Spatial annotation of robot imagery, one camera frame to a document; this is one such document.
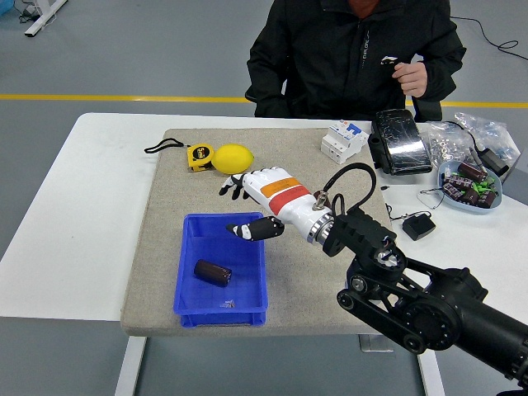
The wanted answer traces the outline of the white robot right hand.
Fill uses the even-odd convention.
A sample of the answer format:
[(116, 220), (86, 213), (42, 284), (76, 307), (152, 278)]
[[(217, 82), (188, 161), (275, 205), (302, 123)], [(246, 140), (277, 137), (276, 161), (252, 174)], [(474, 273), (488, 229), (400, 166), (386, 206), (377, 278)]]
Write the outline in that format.
[(219, 194), (233, 192), (232, 199), (250, 198), (269, 215), (247, 224), (230, 224), (228, 231), (248, 241), (275, 238), (292, 224), (308, 242), (315, 243), (323, 227), (332, 221), (331, 211), (282, 167), (235, 174), (224, 182)]

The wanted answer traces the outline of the person's left hand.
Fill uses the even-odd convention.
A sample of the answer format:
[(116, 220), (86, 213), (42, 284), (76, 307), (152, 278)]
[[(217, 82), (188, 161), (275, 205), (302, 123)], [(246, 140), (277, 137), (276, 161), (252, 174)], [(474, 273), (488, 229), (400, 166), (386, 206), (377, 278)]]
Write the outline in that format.
[(427, 70), (422, 62), (398, 63), (394, 66), (392, 77), (398, 81), (406, 96), (420, 98), (426, 92)]

